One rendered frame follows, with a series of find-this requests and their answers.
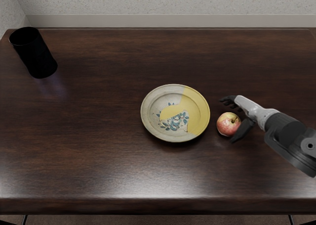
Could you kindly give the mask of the red yellow apple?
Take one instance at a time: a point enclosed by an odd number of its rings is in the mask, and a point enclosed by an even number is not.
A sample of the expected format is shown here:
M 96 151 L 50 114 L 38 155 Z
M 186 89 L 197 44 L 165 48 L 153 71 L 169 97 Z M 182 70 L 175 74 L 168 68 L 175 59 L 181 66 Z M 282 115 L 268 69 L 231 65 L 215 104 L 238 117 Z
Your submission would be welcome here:
M 232 137 L 241 125 L 241 119 L 233 112 L 223 113 L 216 122 L 216 127 L 221 135 Z

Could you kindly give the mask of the black cylindrical cup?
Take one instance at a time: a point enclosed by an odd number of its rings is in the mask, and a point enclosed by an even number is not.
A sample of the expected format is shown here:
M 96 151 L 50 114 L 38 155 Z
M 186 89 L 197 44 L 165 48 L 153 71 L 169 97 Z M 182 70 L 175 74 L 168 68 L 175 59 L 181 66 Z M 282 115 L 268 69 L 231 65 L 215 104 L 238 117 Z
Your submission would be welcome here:
M 58 64 L 38 29 L 34 27 L 17 29 L 9 36 L 9 42 L 32 77 L 43 79 L 56 72 Z

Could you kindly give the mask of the patterned ceramic plate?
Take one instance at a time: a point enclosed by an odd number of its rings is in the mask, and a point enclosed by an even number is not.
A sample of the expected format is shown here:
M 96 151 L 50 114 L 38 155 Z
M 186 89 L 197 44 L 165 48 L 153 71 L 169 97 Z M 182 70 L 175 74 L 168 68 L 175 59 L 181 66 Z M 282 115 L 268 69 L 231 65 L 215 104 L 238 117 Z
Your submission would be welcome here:
M 210 108 L 197 90 L 167 84 L 149 92 L 140 108 L 145 128 L 167 142 L 186 142 L 201 135 L 210 121 Z

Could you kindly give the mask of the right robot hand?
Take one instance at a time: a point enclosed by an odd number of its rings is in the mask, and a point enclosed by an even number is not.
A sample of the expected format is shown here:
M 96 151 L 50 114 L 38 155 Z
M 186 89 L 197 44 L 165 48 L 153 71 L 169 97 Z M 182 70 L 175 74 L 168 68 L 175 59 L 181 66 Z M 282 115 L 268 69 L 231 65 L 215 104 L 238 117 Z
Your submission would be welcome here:
M 231 109 L 238 107 L 238 111 L 243 111 L 247 117 L 242 121 L 236 133 L 230 139 L 231 143 L 235 143 L 243 139 L 255 126 L 255 124 L 258 124 L 259 128 L 265 132 L 265 124 L 267 120 L 274 114 L 279 113 L 276 109 L 264 108 L 242 95 L 228 95 L 219 101 L 225 106 L 229 106 Z

